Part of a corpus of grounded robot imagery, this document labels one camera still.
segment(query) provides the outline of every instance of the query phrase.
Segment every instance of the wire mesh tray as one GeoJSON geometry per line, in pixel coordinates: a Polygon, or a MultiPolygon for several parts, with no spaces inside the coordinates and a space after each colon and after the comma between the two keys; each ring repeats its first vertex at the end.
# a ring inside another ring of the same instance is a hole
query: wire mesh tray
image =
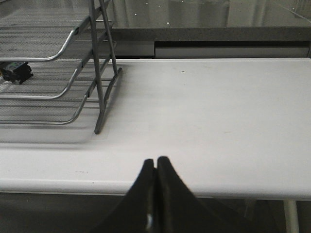
{"type": "MultiPolygon", "coordinates": [[[[102,42],[100,49],[108,51],[108,42],[102,42]]],[[[64,54],[63,57],[66,59],[44,63],[30,62],[29,66],[32,69],[33,77],[22,85],[19,85],[18,82],[8,82],[0,76],[0,100],[47,100],[57,99],[61,96],[75,98],[73,94],[81,96],[85,93],[85,87],[90,86],[95,75],[93,62],[88,63],[91,55],[91,47],[87,41],[75,41],[64,54]]],[[[108,63],[110,60],[108,52],[103,55],[106,57],[105,63],[108,63]]]]}
{"type": "MultiPolygon", "coordinates": [[[[68,84],[75,67],[81,60],[60,59],[49,63],[29,63],[34,76],[19,85],[18,82],[11,83],[0,77],[1,96],[57,96],[68,84]]],[[[94,79],[94,64],[87,64],[80,75],[72,84],[71,89],[65,94],[68,98],[75,98],[85,93],[85,87],[89,87],[94,79]]]]}
{"type": "MultiPolygon", "coordinates": [[[[47,124],[64,125],[72,123],[80,114],[86,100],[91,96],[96,86],[94,72],[93,79],[86,75],[89,85],[84,85],[81,90],[72,88],[66,96],[57,100],[1,100],[0,123],[1,124],[47,124]]],[[[103,92],[109,89],[111,79],[103,80],[103,92]]]]}
{"type": "MultiPolygon", "coordinates": [[[[0,61],[55,60],[88,27],[87,1],[80,1],[84,7],[77,9],[53,8],[55,1],[43,2],[45,4],[34,9],[22,8],[0,17],[0,61]]],[[[100,14],[98,7],[95,17],[100,14]]]]}

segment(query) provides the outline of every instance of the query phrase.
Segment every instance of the metal rod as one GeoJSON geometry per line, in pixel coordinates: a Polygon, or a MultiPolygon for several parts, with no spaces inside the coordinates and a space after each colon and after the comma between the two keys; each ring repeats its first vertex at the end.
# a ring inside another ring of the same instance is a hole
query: metal rod
{"type": "Polygon", "coordinates": [[[87,103],[98,103],[98,100],[87,100],[87,103]]]}
{"type": "MultiPolygon", "coordinates": [[[[95,20],[99,17],[101,13],[101,7],[98,7],[94,9],[93,15],[95,20]]],[[[73,28],[68,37],[66,38],[64,44],[61,46],[60,50],[50,56],[50,57],[0,57],[0,61],[7,61],[7,62],[16,62],[16,61],[28,61],[28,62],[49,62],[57,60],[67,49],[67,47],[76,39],[77,36],[79,36],[90,24],[90,17],[86,17],[79,25],[77,25],[75,28],[73,28]]]]}
{"type": "Polygon", "coordinates": [[[103,72],[105,71],[106,67],[108,66],[109,61],[110,61],[110,56],[108,58],[106,58],[104,63],[101,65],[101,69],[100,69],[101,75],[103,74],[103,72]]]}
{"type": "Polygon", "coordinates": [[[286,233],[299,233],[297,203],[295,200],[284,201],[286,233]]]}
{"type": "Polygon", "coordinates": [[[70,123],[74,122],[78,118],[78,116],[80,115],[80,113],[81,113],[81,111],[83,109],[83,106],[86,103],[86,100],[87,100],[90,92],[92,92],[92,90],[94,89],[95,85],[96,85],[96,81],[94,80],[92,82],[92,84],[90,85],[90,87],[88,88],[88,90],[87,90],[86,94],[84,95],[83,99],[81,100],[81,103],[79,104],[76,112],[73,114],[72,118],[67,120],[67,121],[9,120],[9,121],[0,121],[0,124],[26,124],[26,125],[67,125],[67,124],[70,124],[70,123]]]}
{"type": "Polygon", "coordinates": [[[117,74],[113,77],[112,81],[110,82],[107,90],[106,90],[106,94],[105,94],[105,98],[104,98],[104,109],[100,112],[99,116],[98,116],[98,120],[96,123],[96,127],[95,127],[95,134],[100,134],[102,129],[103,129],[103,125],[104,125],[104,114],[106,111],[106,107],[108,104],[108,100],[109,100],[109,96],[111,93],[111,89],[114,85],[114,83],[116,82],[117,78],[122,75],[122,68],[120,68],[117,72],[117,74]]]}
{"type": "Polygon", "coordinates": [[[102,14],[103,14],[103,20],[104,20],[104,26],[107,32],[107,37],[108,37],[108,42],[109,42],[109,48],[110,48],[110,53],[111,53],[111,60],[112,60],[112,65],[113,65],[113,70],[115,72],[115,75],[118,74],[118,67],[117,67],[117,62],[116,62],[116,55],[114,51],[114,45],[112,42],[112,36],[111,36],[111,31],[109,27],[109,21],[108,21],[108,16],[107,16],[107,11],[106,7],[104,4],[104,0],[99,0],[102,8],[102,14]]]}
{"type": "Polygon", "coordinates": [[[72,74],[71,78],[68,80],[67,85],[64,87],[64,89],[55,96],[30,96],[30,95],[0,95],[0,100],[56,100],[61,98],[63,95],[65,95],[73,85],[76,78],[81,73],[83,67],[85,64],[90,60],[91,52],[87,54],[87,56],[79,63],[79,65],[74,70],[74,73],[72,74]]]}
{"type": "Polygon", "coordinates": [[[103,89],[102,89],[99,55],[98,55],[98,40],[97,40],[94,0],[88,1],[88,9],[89,9],[89,16],[90,16],[90,24],[91,24],[91,36],[92,36],[92,44],[93,44],[93,58],[94,58],[94,67],[95,67],[95,76],[96,76],[96,86],[97,86],[97,93],[98,93],[98,99],[99,99],[99,107],[100,107],[100,110],[102,111],[104,109],[104,96],[103,96],[103,89]]]}

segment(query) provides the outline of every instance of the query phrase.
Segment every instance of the black object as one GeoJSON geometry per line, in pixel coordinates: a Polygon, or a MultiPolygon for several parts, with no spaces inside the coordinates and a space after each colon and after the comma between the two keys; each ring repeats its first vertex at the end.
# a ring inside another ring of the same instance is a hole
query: black object
{"type": "Polygon", "coordinates": [[[157,161],[163,233],[261,233],[250,221],[217,200],[203,206],[184,185],[167,157],[157,161]]]}
{"type": "Polygon", "coordinates": [[[4,80],[15,83],[19,81],[19,84],[23,84],[26,80],[31,78],[31,68],[28,62],[12,62],[1,64],[0,71],[4,80]]]}
{"type": "Polygon", "coordinates": [[[204,206],[167,157],[146,160],[119,205],[90,233],[262,233],[215,199],[204,206]]]}
{"type": "Polygon", "coordinates": [[[153,160],[145,160],[135,183],[117,207],[90,233],[152,233],[155,168],[153,160]]]}

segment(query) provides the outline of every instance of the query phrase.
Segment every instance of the white tabletop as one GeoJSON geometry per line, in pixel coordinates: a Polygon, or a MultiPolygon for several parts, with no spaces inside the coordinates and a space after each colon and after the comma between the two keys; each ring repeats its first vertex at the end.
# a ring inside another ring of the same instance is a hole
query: white tabletop
{"type": "Polygon", "coordinates": [[[168,156],[198,196],[311,198],[311,60],[119,60],[101,135],[0,125],[0,190],[124,194],[168,156]]]}

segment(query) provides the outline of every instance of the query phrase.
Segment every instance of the metal tray leg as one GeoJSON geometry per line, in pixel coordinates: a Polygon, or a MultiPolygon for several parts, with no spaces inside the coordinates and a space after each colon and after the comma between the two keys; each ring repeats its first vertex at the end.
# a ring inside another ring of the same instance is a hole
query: metal tray leg
{"type": "Polygon", "coordinates": [[[112,87],[113,87],[114,83],[116,82],[117,78],[119,78],[122,74],[123,74],[122,68],[119,68],[117,74],[113,77],[113,79],[110,81],[110,83],[108,85],[108,88],[106,90],[106,94],[104,97],[104,109],[100,112],[100,114],[98,116],[98,120],[97,120],[96,127],[95,127],[95,134],[100,134],[102,132],[102,129],[104,126],[104,114],[106,112],[106,107],[108,104],[108,100],[110,97],[112,87]]]}
{"type": "Polygon", "coordinates": [[[103,96],[103,88],[102,88],[102,79],[100,72],[100,64],[99,64],[99,55],[98,55],[98,39],[97,39],[97,29],[96,29],[96,18],[95,18],[95,4],[94,0],[88,1],[88,9],[89,9],[89,17],[91,24],[91,36],[92,36],[92,46],[93,46],[93,59],[94,59],[94,67],[95,67],[95,75],[96,75],[96,86],[98,93],[98,101],[99,101],[99,120],[102,120],[104,116],[104,96],[103,96]]]}
{"type": "Polygon", "coordinates": [[[104,26],[107,32],[107,37],[108,37],[108,42],[109,42],[109,49],[110,49],[110,54],[111,54],[111,60],[113,64],[113,70],[115,72],[115,75],[118,74],[118,68],[117,68],[117,62],[116,62],[116,55],[113,47],[113,42],[112,42],[112,36],[111,36],[111,31],[109,28],[109,21],[108,21],[108,16],[107,16],[107,11],[104,5],[104,0],[100,0],[101,4],[101,9],[102,9],[102,15],[103,15],[103,20],[104,20],[104,26]]]}

